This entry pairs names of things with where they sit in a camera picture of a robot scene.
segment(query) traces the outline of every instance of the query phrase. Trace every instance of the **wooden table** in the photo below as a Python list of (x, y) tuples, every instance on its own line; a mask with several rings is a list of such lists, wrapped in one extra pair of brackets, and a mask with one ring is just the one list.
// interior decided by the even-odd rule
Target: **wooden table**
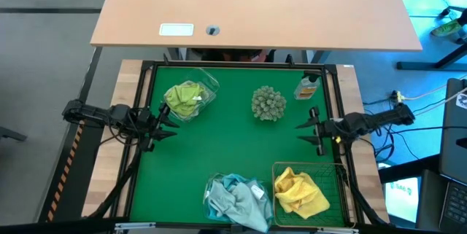
[[(141, 65), (142, 61), (124, 60), (122, 62), (120, 73), (117, 78), (117, 84), (115, 85), (114, 95), (112, 97), (112, 105), (133, 104)], [(363, 112), (363, 105), (360, 98), (355, 69), (353, 66), (337, 66), (337, 71), (345, 113)], [(333, 113), (337, 113), (336, 99), (332, 93), (334, 91), (334, 87), (331, 80), (329, 81), (330, 82), (328, 82), (328, 84), (331, 92), (331, 101), (333, 102)], [(145, 91), (147, 91), (147, 86), (148, 84), (146, 82), (143, 87), (143, 97), (146, 95)], [(106, 139), (108, 137), (110, 137), (110, 134), (108, 130), (105, 130), (102, 138)], [(102, 144), (94, 165), (88, 195), (82, 211), (83, 216), (87, 216), (94, 212), (100, 202), (105, 199), (115, 185), (122, 153), (123, 145), (115, 140)], [(373, 149), (364, 141), (356, 141), (352, 146), (352, 154), (360, 191), (378, 215), (383, 220), (389, 222)], [(125, 200), (126, 190), (124, 189), (123, 194), (121, 195), (117, 215), (123, 214)]]
[[(164, 23), (192, 24), (163, 36)], [(218, 26), (219, 34), (207, 33)], [(402, 0), (105, 0), (93, 46), (422, 49)], [(315, 53), (313, 63), (325, 55)]]

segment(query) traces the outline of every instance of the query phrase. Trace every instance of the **table leg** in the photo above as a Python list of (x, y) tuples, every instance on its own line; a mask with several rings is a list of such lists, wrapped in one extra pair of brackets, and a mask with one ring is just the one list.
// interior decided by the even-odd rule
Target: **table leg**
[(326, 62), (326, 59), (328, 59), (329, 54), (331, 54), (331, 51), (322, 51), (322, 50), (315, 51), (313, 55), (312, 63)]
[(88, 71), (86, 72), (85, 79), (82, 82), (80, 93), (78, 94), (78, 99), (83, 103), (88, 99), (90, 86), (93, 83), (94, 74), (96, 73), (97, 64), (99, 63), (99, 58), (101, 57), (102, 47), (94, 48), (93, 57), (90, 60)]
[(425, 70), (425, 71), (467, 71), (466, 63), (454, 63), (467, 55), (467, 44), (451, 52), (437, 63), (397, 62), (399, 70)]
[(20, 133), (14, 132), (13, 130), (3, 128), (3, 127), (0, 127), (0, 139), (1, 138), (14, 139), (14, 140), (18, 140), (18, 141), (25, 141), (26, 140), (26, 136), (24, 136), (24, 135), (22, 135)]
[(439, 154), (411, 161), (401, 165), (394, 165), (390, 168), (378, 170), (381, 184), (395, 182), (401, 179), (408, 179), (421, 176), (422, 171), (428, 169), (439, 174)]
[(168, 47), (167, 50), (169, 51), (170, 60), (180, 60), (178, 48)]

